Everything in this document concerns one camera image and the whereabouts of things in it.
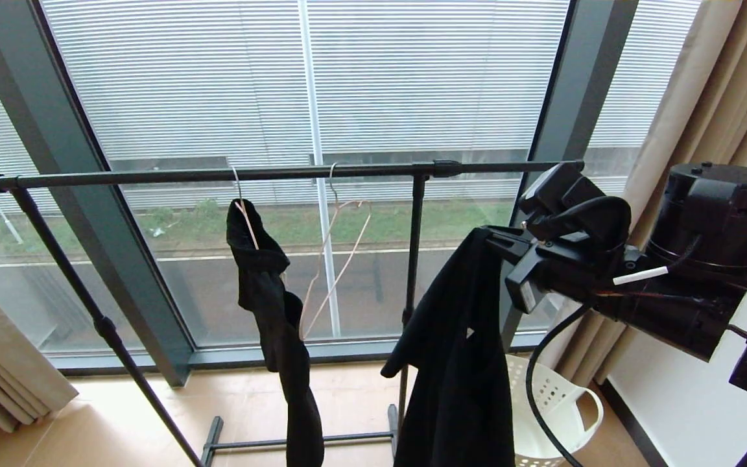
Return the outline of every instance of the wire hanger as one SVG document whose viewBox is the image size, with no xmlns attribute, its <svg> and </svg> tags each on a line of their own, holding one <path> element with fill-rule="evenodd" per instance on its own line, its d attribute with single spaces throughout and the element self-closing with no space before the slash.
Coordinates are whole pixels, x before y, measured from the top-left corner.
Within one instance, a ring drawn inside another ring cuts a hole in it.
<svg viewBox="0 0 747 467">
<path fill-rule="evenodd" d="M 321 271 L 321 266 L 322 266 L 321 258 L 322 258 L 322 255 L 324 255 L 324 248 L 327 246 L 327 241 L 330 238 L 330 233 L 333 231 L 333 226 L 336 223 L 336 219 L 338 219 L 338 215 L 340 215 L 340 212 L 344 208 L 350 205 L 355 204 L 356 209 L 361 208 L 362 205 L 367 205 L 368 218 L 365 219 L 364 224 L 362 224 L 362 230 L 359 231 L 359 236 L 356 237 L 356 242 L 353 244 L 353 249 L 350 250 L 350 255 L 348 256 L 348 259 L 345 260 L 344 265 L 342 266 L 342 269 L 336 275 L 336 278 L 333 281 L 333 283 L 330 284 L 330 289 L 328 290 L 327 295 L 324 297 L 321 304 L 319 305 L 319 308 L 316 310 L 316 313 L 314 314 L 313 319 L 311 320 L 311 324 L 308 325 L 306 330 L 303 330 L 303 326 L 299 327 L 300 338 L 302 338 L 302 340 L 305 340 L 308 334 L 311 333 L 311 330 L 313 329 L 313 326 L 315 325 L 316 320 L 319 319 L 319 315 L 324 310 L 324 305 L 327 304 L 328 300 L 330 299 L 330 296 L 333 295 L 333 292 L 336 289 L 336 284 L 338 284 L 338 281 L 342 278 L 342 275 L 348 269 L 348 266 L 350 266 L 350 260 L 352 260 L 353 255 L 356 254 L 356 249 L 359 247 L 359 242 L 362 241 L 362 236 L 365 234 L 365 230 L 367 230 L 368 228 L 368 224 L 371 221 L 371 216 L 374 215 L 374 209 L 373 209 L 373 206 L 371 205 L 371 202 L 365 199 L 356 200 L 356 201 L 346 201 L 342 204 L 338 203 L 338 193 L 336 192 L 336 189 L 333 186 L 333 171 L 336 168 L 336 165 L 337 165 L 337 162 L 334 162 L 333 165 L 330 165 L 330 174 L 328 178 L 328 184 L 330 186 L 330 191 L 333 192 L 335 211 L 333 213 L 333 218 L 330 219 L 330 225 L 328 227 L 327 234 L 324 236 L 324 241 L 322 242 L 321 249 L 319 250 L 319 255 L 316 257 L 316 274 L 311 279 L 311 283 L 307 286 L 307 293 L 305 294 L 305 301 L 303 301 L 303 304 L 302 304 L 302 318 L 303 316 L 305 316 L 305 311 L 307 310 L 307 304 L 309 302 L 309 299 L 311 298 L 311 292 L 313 291 L 313 285 L 316 283 L 316 281 L 320 277 L 320 271 Z"/>
<path fill-rule="evenodd" d="M 252 223 L 250 222 L 250 216 L 246 215 L 246 207 L 244 206 L 244 197 L 241 195 L 241 181 L 238 178 L 238 170 L 234 167 L 232 167 L 232 172 L 235 174 L 235 184 L 238 187 L 238 202 L 235 204 L 235 207 L 238 208 L 239 211 L 241 211 L 241 215 L 244 216 L 244 221 L 246 221 L 246 228 L 250 231 L 250 237 L 252 238 L 252 244 L 255 246 L 255 249 L 258 249 L 258 240 L 255 239 L 255 232 L 252 230 Z"/>
</svg>

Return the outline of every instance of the garment rack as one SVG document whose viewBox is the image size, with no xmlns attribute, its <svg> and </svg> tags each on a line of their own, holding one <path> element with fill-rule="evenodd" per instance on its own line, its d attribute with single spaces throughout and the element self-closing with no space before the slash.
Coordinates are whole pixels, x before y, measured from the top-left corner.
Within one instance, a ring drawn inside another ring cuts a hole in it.
<svg viewBox="0 0 747 467">
<path fill-rule="evenodd" d="M 501 172 L 540 172 L 547 171 L 557 163 L 572 163 L 579 169 L 584 162 L 501 162 L 501 163 L 460 163 L 454 160 L 435 160 L 435 162 L 388 163 L 388 165 L 336 165 L 332 169 L 332 177 L 371 177 L 371 176 L 409 176 L 413 178 L 411 233 L 409 240 L 409 273 L 407 273 L 406 302 L 403 310 L 403 327 L 409 321 L 414 308 L 414 290 L 417 285 L 417 268 L 419 261 L 420 226 L 423 218 L 423 198 L 425 184 L 428 178 L 453 177 L 460 174 L 488 174 Z M 328 178 L 331 176 L 329 165 L 312 165 L 306 167 L 283 167 L 269 169 L 241 169 L 237 172 L 239 180 L 291 180 L 291 178 Z M 130 353 L 125 348 L 116 332 L 112 320 L 102 313 L 91 293 L 86 289 L 62 251 L 56 237 L 51 233 L 39 207 L 29 193 L 32 188 L 53 188 L 70 186 L 118 186 L 118 184 L 157 184 L 175 182 L 207 182 L 207 181 L 236 181 L 236 174 L 232 169 L 193 169 L 193 171 L 128 171 L 128 172 L 97 172 L 91 174 L 40 174 L 26 176 L 5 176 L 0 174 L 0 193 L 9 192 L 15 198 L 21 210 L 36 229 L 40 239 L 53 257 L 54 262 L 62 270 L 62 274 L 73 287 L 74 292 L 82 301 L 83 306 L 94 320 L 98 334 L 115 352 L 128 375 L 131 375 L 137 387 L 146 397 L 160 420 L 169 429 L 175 441 L 186 453 L 195 467 L 210 467 L 213 456 L 219 449 L 241 449 L 269 446 L 284 446 L 286 440 L 262 440 L 237 443 L 220 443 L 220 431 L 223 419 L 213 418 L 207 442 L 198 456 L 192 446 L 186 441 L 183 433 L 175 425 L 169 412 L 155 395 L 148 381 L 143 377 L 139 367 L 134 363 Z M 405 399 L 407 393 L 407 368 L 403 368 L 399 379 L 398 408 L 388 406 L 388 431 L 373 433 L 358 433 L 352 435 L 334 435 L 324 437 L 325 442 L 358 441 L 358 440 L 390 440 L 392 453 L 396 452 L 399 437 L 398 429 L 402 425 L 405 414 Z"/>
</svg>

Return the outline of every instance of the baseboard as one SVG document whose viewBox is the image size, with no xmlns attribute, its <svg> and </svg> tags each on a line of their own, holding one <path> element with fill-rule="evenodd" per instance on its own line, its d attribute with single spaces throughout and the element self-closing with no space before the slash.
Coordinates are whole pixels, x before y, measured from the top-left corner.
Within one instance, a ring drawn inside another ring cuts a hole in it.
<svg viewBox="0 0 747 467">
<path fill-rule="evenodd" d="M 607 402 L 610 403 L 610 407 L 613 408 L 613 413 L 616 414 L 616 417 L 619 417 L 622 425 L 624 425 L 624 428 L 628 431 L 628 434 L 634 441 L 635 446 L 640 450 L 641 455 L 644 456 L 647 464 L 649 464 L 650 467 L 668 467 L 665 459 L 662 459 L 658 449 L 653 446 L 650 437 L 648 437 L 644 429 L 641 428 L 638 420 L 635 419 L 635 416 L 630 411 L 628 405 L 625 404 L 624 399 L 619 395 L 619 391 L 610 384 L 608 379 L 605 379 L 604 384 L 599 385 L 599 389 L 601 389 L 604 399 L 606 399 Z"/>
</svg>

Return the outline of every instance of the laundry basket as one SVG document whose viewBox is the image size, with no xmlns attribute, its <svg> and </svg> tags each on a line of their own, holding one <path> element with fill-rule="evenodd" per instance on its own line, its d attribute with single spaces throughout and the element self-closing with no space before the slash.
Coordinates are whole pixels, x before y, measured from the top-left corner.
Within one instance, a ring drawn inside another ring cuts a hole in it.
<svg viewBox="0 0 747 467">
<path fill-rule="evenodd" d="M 515 432 L 515 465 L 518 467 L 551 467 L 561 465 L 563 456 L 552 446 L 540 428 L 527 401 L 527 365 L 525 358 L 506 356 L 509 384 L 512 390 L 512 419 Z M 532 375 L 534 399 L 549 429 L 569 452 L 584 447 L 604 419 L 604 406 L 592 390 L 578 387 L 546 366 L 536 364 Z M 584 393 L 595 401 L 599 415 L 589 429 L 584 429 L 576 402 Z"/>
</svg>

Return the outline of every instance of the beige floor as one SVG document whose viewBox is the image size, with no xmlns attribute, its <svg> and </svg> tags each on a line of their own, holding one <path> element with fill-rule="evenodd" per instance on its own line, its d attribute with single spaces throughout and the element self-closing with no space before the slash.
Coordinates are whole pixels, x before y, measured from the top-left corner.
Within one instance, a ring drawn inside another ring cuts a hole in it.
<svg viewBox="0 0 747 467">
<path fill-rule="evenodd" d="M 398 378 L 379 375 L 381 363 L 315 366 L 312 387 L 324 434 L 386 431 L 388 404 L 397 401 Z M 285 436 L 285 403 L 278 375 L 266 370 L 195 372 L 186 387 L 172 390 L 157 376 L 149 381 L 198 452 L 211 419 L 224 418 L 220 441 Z M 14 434 L 0 431 L 0 466 L 184 466 L 189 461 L 127 377 L 72 381 L 80 396 L 57 414 Z M 582 404 L 585 418 L 595 411 Z M 587 467 L 646 467 L 610 408 L 604 425 L 579 453 Z M 391 465 L 388 442 L 330 446 L 325 467 Z M 220 451 L 216 467 L 285 465 L 284 451 Z"/>
</svg>

